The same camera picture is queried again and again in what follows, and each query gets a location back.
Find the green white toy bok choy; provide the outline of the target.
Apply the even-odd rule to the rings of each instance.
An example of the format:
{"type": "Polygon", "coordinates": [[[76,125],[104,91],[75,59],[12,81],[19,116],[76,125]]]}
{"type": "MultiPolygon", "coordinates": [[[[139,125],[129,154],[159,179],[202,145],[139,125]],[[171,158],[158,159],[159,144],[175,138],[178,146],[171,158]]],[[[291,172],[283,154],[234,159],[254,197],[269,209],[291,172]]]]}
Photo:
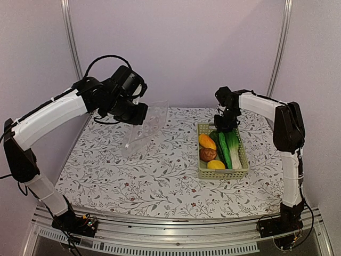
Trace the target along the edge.
{"type": "Polygon", "coordinates": [[[239,159],[239,139],[234,131],[224,133],[225,142],[228,148],[227,164],[230,169],[242,169],[239,159]]]}

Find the green toy cucumber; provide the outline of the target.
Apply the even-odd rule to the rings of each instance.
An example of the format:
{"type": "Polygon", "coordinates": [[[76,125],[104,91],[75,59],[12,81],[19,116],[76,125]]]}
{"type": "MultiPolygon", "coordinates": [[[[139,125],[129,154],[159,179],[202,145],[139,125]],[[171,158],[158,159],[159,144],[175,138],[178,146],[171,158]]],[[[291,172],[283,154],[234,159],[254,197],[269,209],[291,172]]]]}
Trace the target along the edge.
{"type": "Polygon", "coordinates": [[[217,154],[221,162],[224,163],[226,169],[232,169],[232,160],[230,151],[223,132],[212,131],[209,135],[216,143],[217,154]]]}

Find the clear pink zip top bag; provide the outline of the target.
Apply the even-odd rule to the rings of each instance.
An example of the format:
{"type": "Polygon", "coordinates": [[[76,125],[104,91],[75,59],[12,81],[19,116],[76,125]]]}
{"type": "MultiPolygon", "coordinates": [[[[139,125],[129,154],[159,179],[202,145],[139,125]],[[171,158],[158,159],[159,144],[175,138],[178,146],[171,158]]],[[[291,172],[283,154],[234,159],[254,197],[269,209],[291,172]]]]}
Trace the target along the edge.
{"type": "Polygon", "coordinates": [[[142,125],[133,125],[126,132],[121,148],[123,157],[132,156],[150,143],[153,137],[165,126],[168,101],[152,102],[142,125]]]}

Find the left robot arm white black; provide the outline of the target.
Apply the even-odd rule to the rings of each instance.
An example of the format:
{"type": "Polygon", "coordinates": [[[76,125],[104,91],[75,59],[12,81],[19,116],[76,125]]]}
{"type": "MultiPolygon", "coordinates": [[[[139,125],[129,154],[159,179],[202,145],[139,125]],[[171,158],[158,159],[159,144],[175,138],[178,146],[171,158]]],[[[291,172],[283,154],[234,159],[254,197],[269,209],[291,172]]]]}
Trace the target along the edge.
{"type": "Polygon", "coordinates": [[[114,74],[100,82],[84,77],[60,95],[19,119],[8,119],[4,125],[3,146],[13,178],[25,184],[55,215],[67,231],[75,231],[79,220],[72,214],[67,200],[41,174],[32,146],[64,123],[97,111],[120,123],[141,125],[148,106],[139,102],[148,86],[129,67],[120,66],[114,74]]]}

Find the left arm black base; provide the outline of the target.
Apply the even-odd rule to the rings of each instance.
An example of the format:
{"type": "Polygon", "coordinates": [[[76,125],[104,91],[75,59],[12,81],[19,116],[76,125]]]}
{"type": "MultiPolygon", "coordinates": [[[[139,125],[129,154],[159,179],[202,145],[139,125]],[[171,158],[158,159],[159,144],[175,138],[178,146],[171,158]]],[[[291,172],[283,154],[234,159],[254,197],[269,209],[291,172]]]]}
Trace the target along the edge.
{"type": "Polygon", "coordinates": [[[66,213],[53,217],[52,227],[65,233],[93,238],[98,229],[98,219],[90,214],[79,217],[75,214],[72,206],[68,204],[66,213]]]}

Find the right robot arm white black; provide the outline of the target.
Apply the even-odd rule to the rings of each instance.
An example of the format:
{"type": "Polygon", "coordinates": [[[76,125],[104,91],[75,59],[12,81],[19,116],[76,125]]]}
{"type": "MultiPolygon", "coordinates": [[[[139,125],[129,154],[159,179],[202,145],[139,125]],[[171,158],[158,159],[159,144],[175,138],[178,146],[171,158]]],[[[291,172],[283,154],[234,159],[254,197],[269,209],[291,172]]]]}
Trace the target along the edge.
{"type": "Polygon", "coordinates": [[[302,149],[305,128],[298,103],[285,103],[250,90],[231,91],[227,86],[215,92],[218,110],[214,125],[219,132],[230,132],[239,125],[241,111],[251,111],[273,122],[273,143],[282,159],[284,190],[281,210],[303,210],[304,179],[302,149]]]}

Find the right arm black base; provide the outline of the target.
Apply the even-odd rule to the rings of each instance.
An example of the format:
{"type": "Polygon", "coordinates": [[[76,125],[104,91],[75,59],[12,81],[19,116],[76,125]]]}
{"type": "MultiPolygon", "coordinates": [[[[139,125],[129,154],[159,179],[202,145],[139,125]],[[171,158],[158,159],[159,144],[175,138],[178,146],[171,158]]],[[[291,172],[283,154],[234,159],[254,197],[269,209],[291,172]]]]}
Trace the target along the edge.
{"type": "Polygon", "coordinates": [[[277,248],[283,251],[291,250],[298,241],[298,235],[294,235],[294,231],[300,233],[303,228],[303,222],[301,220],[301,213],[303,210],[304,202],[300,202],[293,207],[281,203],[280,216],[274,218],[269,215],[264,215],[260,217],[257,221],[256,229],[261,238],[291,233],[288,236],[282,236],[274,240],[277,248]]]}

